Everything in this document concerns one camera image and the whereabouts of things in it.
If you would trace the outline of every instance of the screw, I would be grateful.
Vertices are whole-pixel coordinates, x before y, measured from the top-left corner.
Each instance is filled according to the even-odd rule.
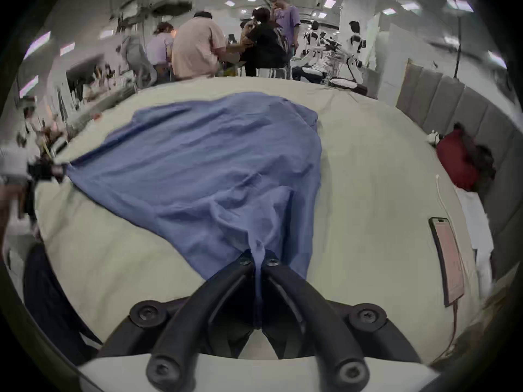
[[[365,378],[366,372],[362,363],[348,362],[339,369],[339,378],[345,383],[358,383]]]
[[[165,364],[159,364],[156,367],[156,372],[160,376],[165,376],[167,373],[169,373],[169,368]]]
[[[374,323],[378,319],[378,315],[373,310],[362,310],[358,317],[362,323]]]
[[[154,306],[146,305],[138,312],[140,319],[147,321],[153,319],[158,315],[158,310]]]

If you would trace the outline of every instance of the gray padded wall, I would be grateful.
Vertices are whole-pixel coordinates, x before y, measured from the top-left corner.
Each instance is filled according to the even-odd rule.
[[[523,134],[471,88],[410,63],[396,107],[426,133],[446,134],[461,122],[476,144],[491,149],[496,178],[483,206],[494,239],[494,277],[500,278],[523,253]]]
[[[401,86],[400,95],[397,98],[396,107],[400,109],[404,114],[407,114],[409,106],[411,105],[412,96],[416,90],[419,76],[422,73],[423,68],[417,65],[407,63],[407,69],[405,70],[405,78]]]
[[[465,86],[456,78],[448,75],[441,77],[428,115],[422,125],[427,134],[433,130],[442,135],[445,134],[464,89]]]
[[[471,88],[465,87],[445,134],[452,131],[456,122],[460,122],[467,131],[467,134],[475,137],[478,133],[483,115],[486,113],[487,106],[487,99]]]
[[[409,110],[407,111],[407,116],[419,126],[423,125],[427,117],[430,102],[434,98],[441,76],[441,73],[436,73],[429,69],[423,69],[419,76]]]
[[[494,237],[506,226],[522,199],[523,135],[515,132],[483,202]]]

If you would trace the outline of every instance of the phone screen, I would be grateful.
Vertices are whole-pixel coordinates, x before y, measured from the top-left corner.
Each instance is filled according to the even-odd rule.
[[[463,269],[458,245],[447,219],[433,218],[431,222],[439,242],[438,253],[440,261],[442,261],[443,287],[446,290],[445,306],[449,306],[464,294]]]

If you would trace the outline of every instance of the lavender shirt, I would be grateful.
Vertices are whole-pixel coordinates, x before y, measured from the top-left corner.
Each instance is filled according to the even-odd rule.
[[[287,42],[289,43],[289,50],[294,42],[294,27],[300,24],[300,12],[294,6],[289,6],[285,10],[276,10],[276,22],[283,28]]]
[[[167,47],[173,44],[173,37],[170,33],[159,33],[147,44],[147,59],[153,65],[165,64],[167,62]]]

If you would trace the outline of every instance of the purple t-shirt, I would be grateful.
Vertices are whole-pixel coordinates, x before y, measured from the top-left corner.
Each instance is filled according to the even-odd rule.
[[[283,28],[289,50],[294,42],[294,27],[300,24],[300,12],[294,6],[289,6],[285,10],[276,10],[276,22]]]

